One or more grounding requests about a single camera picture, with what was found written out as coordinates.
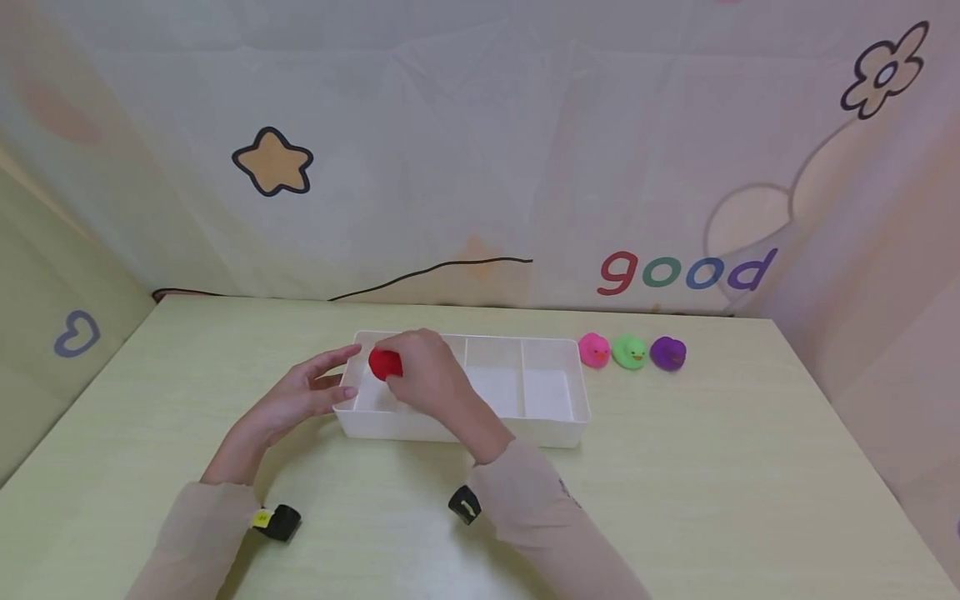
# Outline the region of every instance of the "letter d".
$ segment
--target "letter d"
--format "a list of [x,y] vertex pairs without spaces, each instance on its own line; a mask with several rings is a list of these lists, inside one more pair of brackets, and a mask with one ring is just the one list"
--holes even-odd
[[[748,260],[742,265],[737,266],[736,269],[730,271],[727,283],[735,290],[750,290],[753,292],[760,284],[760,280],[763,279],[763,275],[767,272],[767,269],[770,268],[770,263],[774,261],[774,256],[777,255],[778,250],[777,248],[772,249],[763,260]],[[741,281],[740,275],[748,269],[756,269],[754,278],[750,281]]]

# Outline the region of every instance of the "blue heart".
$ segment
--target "blue heart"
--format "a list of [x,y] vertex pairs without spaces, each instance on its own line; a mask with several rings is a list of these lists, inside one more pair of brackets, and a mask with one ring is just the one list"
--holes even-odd
[[[80,335],[80,330],[77,328],[77,321],[86,321],[86,324],[90,327],[90,339],[84,342],[79,348],[68,348],[66,343]],[[97,322],[93,320],[90,313],[77,309],[66,316],[66,331],[54,342],[54,352],[57,356],[62,356],[63,358],[80,356],[96,344],[99,339],[100,327],[97,326]]]

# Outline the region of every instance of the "sleeve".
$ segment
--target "sleeve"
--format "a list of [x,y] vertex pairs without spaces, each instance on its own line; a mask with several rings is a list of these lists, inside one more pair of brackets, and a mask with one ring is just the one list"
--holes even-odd
[[514,440],[467,487],[496,537],[509,543],[563,600],[649,600],[643,584],[530,444]]
[[214,600],[259,509],[249,486],[187,484],[127,600]]

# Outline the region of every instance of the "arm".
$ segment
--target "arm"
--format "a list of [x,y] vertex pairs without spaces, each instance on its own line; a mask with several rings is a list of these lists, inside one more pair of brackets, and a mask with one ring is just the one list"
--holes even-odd
[[233,425],[199,482],[187,484],[127,600],[213,600],[260,509],[253,479],[267,449],[310,417],[356,396],[322,376],[360,351],[348,346],[294,366]]
[[643,584],[536,448],[515,440],[467,479],[498,540],[563,599],[648,600]]
[[470,386],[438,334],[421,329],[383,340],[403,376],[397,399],[441,422],[476,461],[467,480],[497,538],[509,543],[563,600],[647,600],[633,571],[566,490],[549,461],[514,435]]

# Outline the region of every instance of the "purple rubber duck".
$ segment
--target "purple rubber duck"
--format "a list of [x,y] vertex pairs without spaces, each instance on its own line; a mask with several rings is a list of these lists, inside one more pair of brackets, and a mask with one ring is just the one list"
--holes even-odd
[[686,361],[686,344],[663,336],[650,346],[650,360],[664,371],[676,371]]

